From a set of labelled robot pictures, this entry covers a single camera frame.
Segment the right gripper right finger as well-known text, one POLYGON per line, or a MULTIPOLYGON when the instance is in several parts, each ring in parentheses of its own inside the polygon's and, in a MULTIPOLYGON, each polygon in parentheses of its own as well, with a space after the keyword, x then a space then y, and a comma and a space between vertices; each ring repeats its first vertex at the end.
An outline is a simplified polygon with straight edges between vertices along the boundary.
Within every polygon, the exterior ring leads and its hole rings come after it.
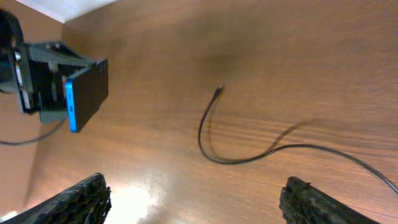
POLYGON ((279 202, 282 218, 289 224, 378 224, 298 177, 287 179, 279 202))

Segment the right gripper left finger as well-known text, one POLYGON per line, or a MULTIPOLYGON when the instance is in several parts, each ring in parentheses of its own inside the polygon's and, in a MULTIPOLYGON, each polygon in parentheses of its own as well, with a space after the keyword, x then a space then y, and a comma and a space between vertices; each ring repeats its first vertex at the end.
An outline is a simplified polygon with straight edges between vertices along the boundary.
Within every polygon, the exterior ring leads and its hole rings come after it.
POLYGON ((111 189, 94 173, 2 224, 103 224, 111 210, 111 189))

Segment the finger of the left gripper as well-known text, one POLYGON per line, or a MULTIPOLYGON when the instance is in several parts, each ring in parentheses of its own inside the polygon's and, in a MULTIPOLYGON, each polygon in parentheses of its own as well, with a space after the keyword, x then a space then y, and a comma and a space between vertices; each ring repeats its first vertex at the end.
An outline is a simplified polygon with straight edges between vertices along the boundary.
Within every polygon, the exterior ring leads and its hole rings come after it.
POLYGON ((32 61, 56 63, 78 67, 90 67, 94 60, 81 56, 63 42, 38 42, 27 45, 28 55, 32 61))
POLYGON ((66 110, 42 110, 39 116, 42 123, 52 123, 67 118, 68 113, 66 110))

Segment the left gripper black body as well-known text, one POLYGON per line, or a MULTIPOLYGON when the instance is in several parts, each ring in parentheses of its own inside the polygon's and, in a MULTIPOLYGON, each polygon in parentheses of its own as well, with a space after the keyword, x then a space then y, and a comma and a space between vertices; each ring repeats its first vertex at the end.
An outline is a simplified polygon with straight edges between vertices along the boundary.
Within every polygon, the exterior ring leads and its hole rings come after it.
POLYGON ((19 42, 9 49, 9 84, 21 112, 67 110, 63 87, 67 65, 32 61, 28 44, 19 42))

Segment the blue Galaxy smartphone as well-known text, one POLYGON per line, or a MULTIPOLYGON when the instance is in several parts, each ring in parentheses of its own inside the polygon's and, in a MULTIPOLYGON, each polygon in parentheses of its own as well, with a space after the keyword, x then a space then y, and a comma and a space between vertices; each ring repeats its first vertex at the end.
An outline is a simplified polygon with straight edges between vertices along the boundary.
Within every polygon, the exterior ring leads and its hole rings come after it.
POLYGON ((108 61, 101 60, 69 76, 65 94, 70 131, 79 133, 109 95, 108 61))

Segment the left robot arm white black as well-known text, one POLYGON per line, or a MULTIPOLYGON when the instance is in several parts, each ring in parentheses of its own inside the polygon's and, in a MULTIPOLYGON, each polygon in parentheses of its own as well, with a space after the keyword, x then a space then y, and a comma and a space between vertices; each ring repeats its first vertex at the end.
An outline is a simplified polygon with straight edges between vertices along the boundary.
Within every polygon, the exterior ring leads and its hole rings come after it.
POLYGON ((60 41, 26 42, 17 17, 1 9, 1 91, 17 95, 22 113, 65 119, 63 78, 95 64, 60 41))

